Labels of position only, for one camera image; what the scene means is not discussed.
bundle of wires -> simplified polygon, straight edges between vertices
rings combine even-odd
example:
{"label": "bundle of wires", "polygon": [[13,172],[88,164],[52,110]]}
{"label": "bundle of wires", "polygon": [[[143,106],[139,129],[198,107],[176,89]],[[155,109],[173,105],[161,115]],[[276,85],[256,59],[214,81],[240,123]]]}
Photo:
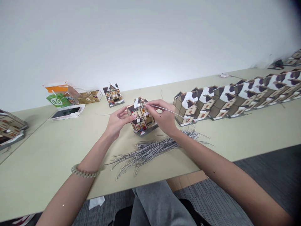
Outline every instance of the bundle of wires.
{"label": "bundle of wires", "polygon": [[[200,143],[209,144],[205,141],[197,140],[200,133],[196,132],[195,130],[192,131],[182,130],[182,132]],[[138,144],[136,144],[136,147],[137,147],[137,151],[128,154],[115,155],[114,157],[118,157],[117,159],[113,159],[112,163],[104,164],[104,165],[115,164],[115,166],[117,166],[119,163],[125,162],[125,165],[121,169],[119,175],[117,176],[117,179],[121,176],[121,174],[125,173],[130,167],[135,167],[134,170],[134,177],[135,177],[138,173],[138,169],[141,166],[143,166],[144,164],[151,161],[153,158],[163,153],[166,153],[175,148],[180,148],[180,145],[177,142],[175,142],[173,139],[168,137],[164,140],[157,141],[157,142],[148,142],[148,141],[139,142]]]}

left hand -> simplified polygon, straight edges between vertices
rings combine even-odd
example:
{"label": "left hand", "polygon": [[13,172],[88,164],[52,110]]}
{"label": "left hand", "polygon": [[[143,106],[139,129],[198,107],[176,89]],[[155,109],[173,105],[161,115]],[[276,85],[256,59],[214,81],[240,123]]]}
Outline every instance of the left hand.
{"label": "left hand", "polygon": [[119,132],[125,124],[130,123],[136,118],[136,115],[128,116],[126,109],[127,106],[124,106],[110,115],[105,133],[113,140],[119,137]]}

gray pants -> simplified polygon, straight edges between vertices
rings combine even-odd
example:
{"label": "gray pants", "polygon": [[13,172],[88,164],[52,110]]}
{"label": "gray pants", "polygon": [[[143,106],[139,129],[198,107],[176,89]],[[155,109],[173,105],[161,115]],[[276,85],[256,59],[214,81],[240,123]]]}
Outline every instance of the gray pants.
{"label": "gray pants", "polygon": [[133,192],[135,200],[130,226],[196,225],[165,180],[134,188]]}

forearm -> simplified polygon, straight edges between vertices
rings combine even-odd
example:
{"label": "forearm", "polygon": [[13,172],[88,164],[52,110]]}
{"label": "forearm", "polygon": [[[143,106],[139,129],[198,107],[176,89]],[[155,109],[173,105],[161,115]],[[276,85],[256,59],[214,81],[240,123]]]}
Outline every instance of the forearm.
{"label": "forearm", "polygon": [[[85,172],[97,172],[112,142],[108,136],[102,135],[77,168]],[[37,225],[72,225],[93,181],[94,178],[71,174],[52,198]]]}
{"label": "forearm", "polygon": [[255,225],[286,225],[290,216],[242,169],[180,131],[170,134],[217,185],[244,209]]}

carpet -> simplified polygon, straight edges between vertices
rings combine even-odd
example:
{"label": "carpet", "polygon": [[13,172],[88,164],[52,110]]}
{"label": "carpet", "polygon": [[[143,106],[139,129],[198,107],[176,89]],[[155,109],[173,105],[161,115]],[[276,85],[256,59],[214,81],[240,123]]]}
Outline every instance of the carpet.
{"label": "carpet", "polygon": [[[291,216],[298,208],[301,145],[236,161]],[[211,179],[207,179],[174,193],[191,201],[212,225],[253,225],[241,207]],[[108,225],[120,209],[134,201],[132,190],[105,196],[106,201],[89,211],[86,201],[73,226]]]}

